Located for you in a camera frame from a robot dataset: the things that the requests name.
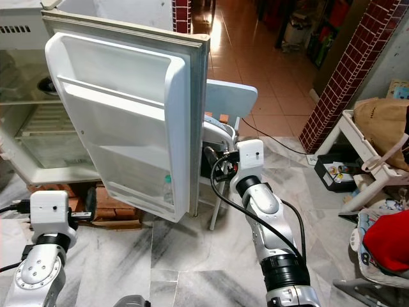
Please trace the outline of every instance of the brick wall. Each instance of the brick wall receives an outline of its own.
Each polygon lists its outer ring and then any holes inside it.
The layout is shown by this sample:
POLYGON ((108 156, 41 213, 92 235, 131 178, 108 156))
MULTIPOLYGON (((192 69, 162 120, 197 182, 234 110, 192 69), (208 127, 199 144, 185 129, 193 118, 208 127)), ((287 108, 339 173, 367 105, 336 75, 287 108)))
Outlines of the brick wall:
POLYGON ((348 105, 388 42, 409 0, 372 0, 307 121, 300 140, 314 153, 348 105))
POLYGON ((173 31, 190 33, 191 0, 172 0, 173 31))

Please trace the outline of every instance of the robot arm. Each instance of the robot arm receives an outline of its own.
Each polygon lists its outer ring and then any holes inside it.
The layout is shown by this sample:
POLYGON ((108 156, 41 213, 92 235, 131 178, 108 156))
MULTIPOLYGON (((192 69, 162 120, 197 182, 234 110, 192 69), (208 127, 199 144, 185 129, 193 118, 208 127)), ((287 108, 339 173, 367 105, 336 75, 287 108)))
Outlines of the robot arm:
POLYGON ((14 274, 5 307, 55 306, 65 284, 66 252, 76 242, 75 230, 68 223, 67 193, 35 192, 30 213, 35 245, 14 274))
MULTIPOLYGON (((268 184, 260 181, 264 163, 263 142, 258 139, 239 142, 237 149, 238 159, 237 154, 232 155, 232 159, 228 156, 224 159, 233 164, 237 163, 236 167, 232 168, 237 171, 230 182, 231 190, 237 191, 242 197, 242 204, 247 212, 275 228, 295 246, 291 229, 284 218, 282 201, 271 191, 268 184)), ((254 247, 265 277, 267 306, 320 307, 300 253, 297 252, 297 256, 288 244, 253 218, 246 216, 246 220, 251 226, 254 247)))

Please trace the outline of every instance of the wall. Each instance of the wall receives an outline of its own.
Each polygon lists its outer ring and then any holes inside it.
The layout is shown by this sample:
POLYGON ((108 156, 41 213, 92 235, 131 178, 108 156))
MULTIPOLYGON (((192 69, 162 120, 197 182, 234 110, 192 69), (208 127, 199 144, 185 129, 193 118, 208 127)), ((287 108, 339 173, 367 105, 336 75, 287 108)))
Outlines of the wall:
POLYGON ((357 100, 372 97, 383 98, 391 79, 409 80, 409 14, 389 40, 374 68, 357 93, 357 100))
POLYGON ((300 135, 314 153, 374 66, 409 7, 409 0, 371 0, 300 135))
POLYGON ((172 0, 65 0, 58 8, 69 13, 173 30, 172 0))
POLYGON ((172 0, 173 4, 173 31, 179 33, 190 33, 192 21, 192 1, 172 0))

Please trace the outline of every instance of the open refrigerator door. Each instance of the open refrigerator door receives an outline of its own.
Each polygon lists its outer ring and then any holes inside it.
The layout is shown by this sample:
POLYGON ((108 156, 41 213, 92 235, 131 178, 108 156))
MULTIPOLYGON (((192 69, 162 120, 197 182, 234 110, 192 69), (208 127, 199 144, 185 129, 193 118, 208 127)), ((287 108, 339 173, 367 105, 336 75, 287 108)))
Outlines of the open refrigerator door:
POLYGON ((209 36, 42 14, 50 76, 109 194, 177 222, 198 198, 209 36))

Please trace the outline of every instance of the electrical cable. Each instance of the electrical cable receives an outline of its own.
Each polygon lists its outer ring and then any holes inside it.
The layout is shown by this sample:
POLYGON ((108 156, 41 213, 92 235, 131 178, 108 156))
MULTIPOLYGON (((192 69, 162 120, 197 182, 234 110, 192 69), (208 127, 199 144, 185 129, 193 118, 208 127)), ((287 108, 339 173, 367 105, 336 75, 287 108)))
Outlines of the electrical cable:
POLYGON ((217 160, 215 162, 215 164, 212 167, 212 171, 210 172, 210 184, 212 185, 212 189, 214 191, 214 193, 225 203, 227 203, 228 205, 231 205, 233 208, 239 210, 240 212, 243 212, 246 216, 249 216, 250 218, 252 218, 253 220, 255 220, 257 223, 263 225, 265 228, 267 228, 268 230, 270 230, 272 233, 274 233, 276 236, 278 236, 278 238, 280 238, 285 244, 288 245, 288 247, 294 252, 294 254, 297 256, 297 258, 301 259, 303 261, 303 263, 305 264, 305 260, 303 259, 302 255, 300 254, 300 252, 298 251, 298 249, 293 245, 293 243, 291 243, 283 234, 281 234, 278 230, 276 230, 273 226, 267 224, 264 220, 262 220, 261 218, 259 218, 258 216, 254 215, 253 213, 247 211, 246 209, 244 209, 243 207, 237 205, 236 203, 232 202, 231 200, 227 199, 226 197, 224 197, 216 188, 215 182, 214 182, 214 173, 215 170, 217 168, 217 166, 225 161, 228 158, 228 155, 225 155, 223 157, 221 157, 219 160, 217 160))
POLYGON ((302 222, 302 218, 300 212, 295 208, 292 204, 288 201, 281 200, 283 204, 289 207, 292 211, 294 211, 295 215, 297 216, 298 223, 300 224, 300 233, 301 233, 301 249, 302 249, 302 257, 304 259, 305 264, 307 264, 307 251, 305 248, 305 230, 304 230, 304 223, 302 222))
POLYGON ((6 212, 6 211, 11 211, 11 210, 16 210, 17 206, 16 205, 11 205, 5 208, 1 208, 0 209, 0 213, 6 212))
POLYGON ((0 268, 0 273, 7 271, 7 270, 11 270, 14 269, 15 267, 18 267, 21 264, 21 262, 18 262, 16 264, 11 264, 11 265, 7 265, 6 267, 2 267, 0 268))
POLYGON ((253 127, 252 125, 250 125, 249 123, 247 123, 247 122, 244 120, 244 118, 242 118, 242 120, 243 120, 243 122, 244 122, 246 125, 252 127, 255 131, 258 131, 258 132, 264 134, 265 136, 268 136, 270 139, 273 139, 273 140, 276 141, 278 144, 280 144, 281 146, 287 148, 288 150, 291 150, 292 152, 295 152, 296 154, 307 155, 305 152, 298 152, 298 151, 296 151, 296 150, 294 150, 294 149, 288 147, 287 145, 282 144, 278 139, 275 139, 275 138, 273 138, 272 136, 268 135, 267 133, 265 133, 265 132, 263 132, 263 131, 261 131, 261 130, 258 130, 257 128, 255 128, 255 127, 253 127))

